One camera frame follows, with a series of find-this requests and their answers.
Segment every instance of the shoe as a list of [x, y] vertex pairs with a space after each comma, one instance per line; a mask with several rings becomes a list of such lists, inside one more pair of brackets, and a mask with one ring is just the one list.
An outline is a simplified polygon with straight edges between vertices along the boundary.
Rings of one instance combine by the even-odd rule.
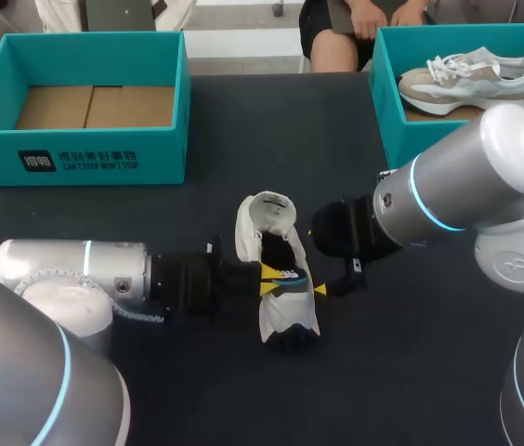
[[261, 262], [281, 276], [261, 284], [267, 290], [259, 310], [264, 343], [271, 336], [293, 344], [302, 338], [305, 341], [308, 335], [320, 335], [314, 288], [295, 220], [291, 200], [268, 191], [247, 197], [237, 213], [237, 257], [243, 262]]
[[399, 92], [405, 105], [444, 116], [463, 105], [488, 109], [500, 103], [524, 107], [524, 57], [499, 58], [483, 47], [427, 61], [404, 73]]

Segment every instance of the person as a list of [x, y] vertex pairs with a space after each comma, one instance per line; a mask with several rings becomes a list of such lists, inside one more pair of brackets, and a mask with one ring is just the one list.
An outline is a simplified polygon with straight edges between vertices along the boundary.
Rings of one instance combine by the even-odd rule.
[[377, 30], [383, 26], [422, 25], [430, 0], [404, 2], [388, 23], [384, 11], [371, 0], [343, 0], [351, 9], [355, 36], [337, 34], [328, 12], [328, 0], [306, 0], [299, 18], [303, 54], [311, 72], [355, 72], [372, 58]]

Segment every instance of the person's hand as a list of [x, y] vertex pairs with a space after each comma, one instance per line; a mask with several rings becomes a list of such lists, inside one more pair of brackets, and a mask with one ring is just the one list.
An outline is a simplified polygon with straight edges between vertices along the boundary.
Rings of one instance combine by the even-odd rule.
[[386, 15], [370, 0], [351, 2], [351, 21], [358, 39], [375, 40], [377, 29], [388, 26]]
[[423, 25], [424, 9], [425, 2], [409, 0], [396, 10], [392, 16], [390, 26]]

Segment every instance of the cardboard bottom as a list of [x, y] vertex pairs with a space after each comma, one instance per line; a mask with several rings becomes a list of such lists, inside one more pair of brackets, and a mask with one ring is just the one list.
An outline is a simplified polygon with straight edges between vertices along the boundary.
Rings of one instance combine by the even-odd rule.
[[33, 86], [16, 128], [168, 127], [172, 86]]
[[419, 111], [411, 110], [406, 104], [403, 103], [404, 114], [407, 118], [407, 122], [418, 122], [418, 121], [463, 121], [475, 119], [477, 116], [480, 116], [485, 111], [479, 107], [473, 107], [466, 105], [459, 107], [456, 110], [450, 112], [446, 116], [427, 116], [421, 114]]

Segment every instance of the beige sneaker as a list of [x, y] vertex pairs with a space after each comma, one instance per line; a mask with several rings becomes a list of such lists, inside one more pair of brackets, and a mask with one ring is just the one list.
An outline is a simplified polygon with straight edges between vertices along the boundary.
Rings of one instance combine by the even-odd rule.
[[426, 68], [404, 73], [398, 84], [403, 103], [423, 114], [444, 116], [463, 105], [524, 107], [524, 57], [500, 58], [485, 47], [436, 57]]

